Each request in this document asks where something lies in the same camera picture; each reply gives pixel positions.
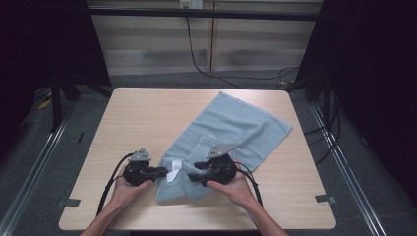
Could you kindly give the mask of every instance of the gray metal bar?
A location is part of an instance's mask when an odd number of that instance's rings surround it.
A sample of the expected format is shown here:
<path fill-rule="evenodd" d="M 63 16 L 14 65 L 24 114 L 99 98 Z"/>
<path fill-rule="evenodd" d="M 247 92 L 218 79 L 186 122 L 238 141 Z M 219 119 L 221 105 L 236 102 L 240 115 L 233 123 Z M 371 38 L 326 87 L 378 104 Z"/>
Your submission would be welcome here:
<path fill-rule="evenodd" d="M 60 126 L 56 129 L 54 133 L 49 135 L 49 138 L 42 149 L 39 157 L 37 158 L 36 163 L 33 165 L 33 168 L 30 171 L 25 183 L 19 190 L 19 193 L 16 195 L 12 204 L 7 209 L 3 219 L 0 222 L 0 235 L 1 236 L 10 236 L 12 235 L 15 227 L 22 216 L 22 213 L 25 210 L 26 205 L 30 199 L 31 194 L 33 193 L 34 188 L 39 182 L 40 176 L 45 169 L 52 152 L 54 151 L 56 145 L 58 144 L 61 136 L 67 125 L 67 121 L 70 118 L 76 102 L 71 104 L 66 116 L 62 120 Z"/>
<path fill-rule="evenodd" d="M 127 8 L 89 6 L 83 8 L 50 7 L 49 14 L 72 12 L 77 14 L 90 14 L 101 16 L 136 16 L 136 17 L 184 17 L 184 18 L 216 18 L 216 19 L 252 19 L 252 20 L 281 20 L 315 22 L 321 16 L 316 13 L 281 13 L 281 12 L 255 12 L 255 11 L 225 11 L 200 9 L 173 9 L 173 8 Z"/>
<path fill-rule="evenodd" d="M 324 127 L 323 121 L 323 114 L 320 108 L 313 104 L 311 105 L 311 109 L 313 114 L 316 118 L 317 123 L 320 127 Z M 356 205 L 359 207 L 359 210 L 362 213 L 371 233 L 375 236 L 386 236 L 387 234 L 384 231 L 384 228 L 374 211 L 371 203 L 369 202 L 368 198 L 366 197 L 365 193 L 363 192 L 358 180 L 356 179 L 355 174 L 353 173 L 352 169 L 349 166 L 349 163 L 344 156 L 340 146 L 338 145 L 333 133 L 328 132 L 326 129 L 323 129 L 323 135 L 328 143 L 328 146 L 334 147 L 332 154 L 334 160 L 336 161 L 341 174 L 343 175 L 344 180 L 346 181 L 349 190 L 355 199 Z"/>

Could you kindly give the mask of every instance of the hand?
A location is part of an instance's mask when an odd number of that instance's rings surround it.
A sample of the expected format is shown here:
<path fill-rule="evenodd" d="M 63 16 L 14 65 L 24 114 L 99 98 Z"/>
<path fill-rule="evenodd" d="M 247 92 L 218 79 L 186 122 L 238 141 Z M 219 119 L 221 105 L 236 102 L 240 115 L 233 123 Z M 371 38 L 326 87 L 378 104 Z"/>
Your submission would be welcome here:
<path fill-rule="evenodd" d="M 123 175 L 125 168 L 126 165 L 120 171 L 119 176 Z M 124 177 L 118 177 L 115 181 L 115 187 L 110 202 L 117 205 L 121 209 L 124 209 L 136 198 L 140 192 L 149 187 L 152 183 L 153 181 L 147 180 L 140 186 L 136 187 L 130 185 Z"/>
<path fill-rule="evenodd" d="M 235 163 L 235 165 L 236 168 L 240 169 L 239 163 Z M 239 207 L 244 207 L 253 201 L 257 201 L 249 188 L 245 175 L 240 172 L 237 172 L 233 180 L 226 185 L 215 181 L 208 181 L 207 185 L 226 195 L 233 204 Z"/>

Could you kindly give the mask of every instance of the black curtain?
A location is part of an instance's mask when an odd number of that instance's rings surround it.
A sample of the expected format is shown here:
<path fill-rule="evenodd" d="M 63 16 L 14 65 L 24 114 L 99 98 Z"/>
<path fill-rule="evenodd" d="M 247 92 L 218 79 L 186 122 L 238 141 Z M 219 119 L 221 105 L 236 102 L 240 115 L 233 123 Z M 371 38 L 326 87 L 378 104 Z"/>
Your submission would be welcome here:
<path fill-rule="evenodd" d="M 325 0 L 297 76 L 326 78 L 384 167 L 417 205 L 417 12 L 413 0 Z"/>
<path fill-rule="evenodd" d="M 104 57 L 85 0 L 2 1 L 0 4 L 0 151 L 7 153 L 33 104 L 34 92 L 57 76 L 74 84 L 110 86 Z"/>

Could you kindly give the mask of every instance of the wall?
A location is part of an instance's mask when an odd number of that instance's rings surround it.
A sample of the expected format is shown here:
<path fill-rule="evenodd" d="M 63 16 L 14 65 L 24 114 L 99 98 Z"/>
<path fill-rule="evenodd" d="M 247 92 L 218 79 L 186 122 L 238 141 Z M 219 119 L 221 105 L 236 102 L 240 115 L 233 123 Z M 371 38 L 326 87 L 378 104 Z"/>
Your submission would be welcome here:
<path fill-rule="evenodd" d="M 91 6 L 179 8 L 179 1 L 89 0 Z M 204 9 L 318 13 L 321 1 L 205 1 Z M 114 75 L 196 71 L 183 18 L 93 16 Z M 298 66 L 312 22 L 190 19 L 196 63 L 204 71 Z"/>

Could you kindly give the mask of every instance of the light blue towel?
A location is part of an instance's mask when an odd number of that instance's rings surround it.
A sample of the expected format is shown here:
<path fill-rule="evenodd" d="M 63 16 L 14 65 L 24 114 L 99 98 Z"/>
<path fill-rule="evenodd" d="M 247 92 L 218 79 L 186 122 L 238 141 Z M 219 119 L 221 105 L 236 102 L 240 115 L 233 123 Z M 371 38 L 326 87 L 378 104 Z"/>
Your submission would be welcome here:
<path fill-rule="evenodd" d="M 187 196 L 201 200 L 212 192 L 200 182 L 191 182 L 188 173 L 204 173 L 195 162 L 207 161 L 213 144 L 241 143 L 231 151 L 232 159 L 251 171 L 258 167 L 286 137 L 292 127 L 268 112 L 221 92 L 186 128 L 168 149 L 159 166 L 172 170 L 172 160 L 181 160 L 182 169 L 171 183 L 158 181 L 156 200 L 160 203 Z"/>

